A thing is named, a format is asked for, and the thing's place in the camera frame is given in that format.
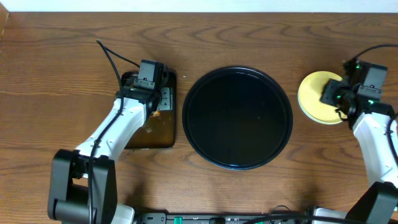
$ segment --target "cable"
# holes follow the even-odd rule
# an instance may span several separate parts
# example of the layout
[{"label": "cable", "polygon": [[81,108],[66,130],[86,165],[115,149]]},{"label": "cable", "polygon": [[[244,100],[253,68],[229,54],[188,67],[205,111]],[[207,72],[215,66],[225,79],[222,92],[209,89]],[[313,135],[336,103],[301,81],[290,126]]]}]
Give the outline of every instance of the cable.
[{"label": "cable", "polygon": [[[288,208],[286,205],[277,205],[271,210],[271,212],[268,214],[268,216],[270,217],[274,213],[275,209],[277,209],[277,208],[287,208],[287,210],[290,211],[290,208]],[[275,220],[269,220],[269,223],[274,224],[275,223],[274,221]]]},{"label": "cable", "polygon": [[359,56],[361,56],[362,54],[365,54],[366,52],[368,52],[370,50],[378,49],[378,48],[381,48],[381,47],[398,47],[398,44],[380,44],[380,45],[376,45],[376,46],[370,47],[370,48],[362,51],[361,53],[357,54],[355,57],[353,57],[352,60],[356,60]]},{"label": "cable", "polygon": [[125,57],[123,57],[123,56],[121,56],[121,55],[115,53],[115,52],[113,52],[112,50],[110,50],[110,49],[107,48],[107,47],[105,47],[105,49],[106,49],[109,53],[111,53],[111,54],[117,56],[117,57],[120,58],[120,59],[123,59],[123,60],[125,60],[125,61],[127,61],[127,62],[130,62],[130,63],[132,63],[133,65],[135,65],[135,66],[137,66],[137,67],[139,68],[139,65],[138,65],[136,62],[133,62],[133,61],[131,61],[131,60],[129,60],[129,59],[127,59],[127,58],[125,58]]},{"label": "cable", "polygon": [[397,153],[396,153],[396,149],[394,147],[394,143],[392,142],[392,138],[391,138],[391,134],[393,134],[394,132],[397,131],[397,130],[391,131],[392,122],[395,121],[395,119],[397,119],[397,116],[398,116],[398,113],[396,113],[394,115],[394,117],[392,117],[390,119],[390,121],[388,122],[388,124],[387,124],[387,139],[388,139],[388,144],[390,145],[392,156],[394,157],[394,160],[395,160],[396,164],[398,165],[398,156],[397,156]]},{"label": "cable", "polygon": [[359,221],[354,221],[354,220],[345,220],[342,218],[332,218],[332,217],[319,217],[319,216],[310,216],[310,215],[278,215],[274,217],[262,217],[262,218],[257,218],[254,220],[250,220],[247,222],[244,222],[243,224],[256,224],[259,222],[266,222],[269,220],[314,220],[314,221],[320,221],[320,222],[331,222],[331,223],[340,223],[340,224],[365,224],[363,222]]},{"label": "cable", "polygon": [[109,55],[108,51],[111,52],[113,55],[127,60],[128,62],[133,63],[134,65],[138,66],[136,63],[123,58],[122,56],[114,53],[113,51],[107,49],[100,40],[97,40],[97,43],[101,46],[101,48],[103,49],[106,57],[108,58],[109,62],[112,65],[112,68],[116,74],[116,78],[118,79],[118,83],[119,83],[119,88],[120,88],[120,108],[118,110],[118,112],[116,113],[116,115],[113,117],[113,119],[111,120],[111,122],[108,123],[108,125],[106,125],[106,127],[102,130],[102,132],[99,134],[98,138],[94,141],[94,145],[93,148],[91,150],[91,154],[90,154],[90,158],[88,159],[88,216],[89,216],[89,224],[94,223],[94,208],[93,208],[93,160],[94,160],[94,155],[95,155],[95,151],[98,147],[98,144],[101,142],[101,138],[105,135],[106,131],[112,126],[112,124],[116,121],[116,119],[120,116],[120,114],[122,113],[123,110],[123,104],[124,104],[124,94],[123,94],[123,85],[122,85],[122,81],[119,75],[119,72],[111,58],[111,56]]}]

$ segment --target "white wall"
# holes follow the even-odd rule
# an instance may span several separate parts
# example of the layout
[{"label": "white wall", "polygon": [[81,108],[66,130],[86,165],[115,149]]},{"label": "white wall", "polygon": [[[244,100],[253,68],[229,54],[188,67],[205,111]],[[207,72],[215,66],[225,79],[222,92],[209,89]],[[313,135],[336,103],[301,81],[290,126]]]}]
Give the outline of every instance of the white wall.
[{"label": "white wall", "polygon": [[398,0],[0,0],[39,12],[398,12]]}]

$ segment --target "wooden table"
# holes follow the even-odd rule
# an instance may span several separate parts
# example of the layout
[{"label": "wooden table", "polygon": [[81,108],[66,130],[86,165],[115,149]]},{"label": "wooden table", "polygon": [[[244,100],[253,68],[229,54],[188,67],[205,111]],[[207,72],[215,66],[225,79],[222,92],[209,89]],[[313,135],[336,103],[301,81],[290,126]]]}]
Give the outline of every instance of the wooden table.
[{"label": "wooden table", "polygon": [[[309,73],[339,73],[341,61],[360,50],[396,43],[397,21],[397,14],[12,13],[0,48],[1,222],[54,223],[47,218],[51,160],[96,129],[118,89],[96,39],[133,61],[158,60],[178,71],[175,145],[123,152],[120,202],[140,211],[265,213],[280,204],[348,211],[368,189],[358,142],[346,123],[307,118],[297,90]],[[363,59],[389,67],[382,100],[397,107],[397,49]],[[266,166],[219,168],[185,137],[187,91],[227,65],[262,70],[289,96],[292,136]]]}]

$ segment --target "yellow round plate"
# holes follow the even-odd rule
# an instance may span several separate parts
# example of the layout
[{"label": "yellow round plate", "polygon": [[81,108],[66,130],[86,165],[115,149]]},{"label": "yellow round plate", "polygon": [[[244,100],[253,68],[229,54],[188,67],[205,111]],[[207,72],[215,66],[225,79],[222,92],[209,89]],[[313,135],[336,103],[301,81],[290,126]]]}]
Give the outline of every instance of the yellow round plate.
[{"label": "yellow round plate", "polygon": [[312,120],[321,124],[338,124],[341,122],[334,106],[321,103],[323,87],[329,79],[342,81],[339,75],[331,72],[314,72],[309,74],[298,88],[298,103],[303,112]]}]

